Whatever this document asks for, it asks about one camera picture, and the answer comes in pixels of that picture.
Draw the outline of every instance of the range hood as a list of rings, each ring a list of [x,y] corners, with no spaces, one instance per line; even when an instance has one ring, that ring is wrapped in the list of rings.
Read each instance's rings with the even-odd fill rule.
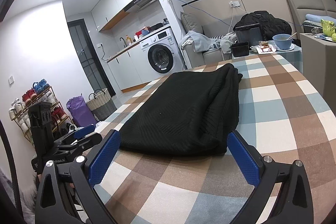
[[[155,0],[133,0],[124,8],[126,13],[136,13],[152,4]]]

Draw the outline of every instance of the faucet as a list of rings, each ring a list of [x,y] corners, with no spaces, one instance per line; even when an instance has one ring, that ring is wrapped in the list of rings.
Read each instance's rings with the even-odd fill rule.
[[[123,38],[123,37],[121,37],[121,38],[119,38],[119,41],[121,41],[121,39],[124,41],[124,47],[126,47],[125,45],[126,45],[126,41],[125,41],[125,39]]]

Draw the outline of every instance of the blue bowl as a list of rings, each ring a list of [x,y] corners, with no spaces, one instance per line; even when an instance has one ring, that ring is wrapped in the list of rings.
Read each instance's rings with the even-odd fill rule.
[[[293,42],[293,38],[286,40],[290,37],[290,34],[277,34],[273,37],[273,40],[277,47],[281,50],[289,50]]]

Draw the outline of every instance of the soap bottle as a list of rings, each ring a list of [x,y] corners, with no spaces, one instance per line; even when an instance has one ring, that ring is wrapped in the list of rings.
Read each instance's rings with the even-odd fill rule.
[[[133,40],[127,35],[126,36],[126,43],[129,44],[129,45],[131,45],[132,42],[133,42]]]

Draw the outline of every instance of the washing machine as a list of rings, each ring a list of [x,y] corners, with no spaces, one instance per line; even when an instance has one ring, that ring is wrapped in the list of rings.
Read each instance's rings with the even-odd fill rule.
[[[147,58],[147,74],[153,80],[186,69],[184,59],[171,28],[157,32],[140,42]]]

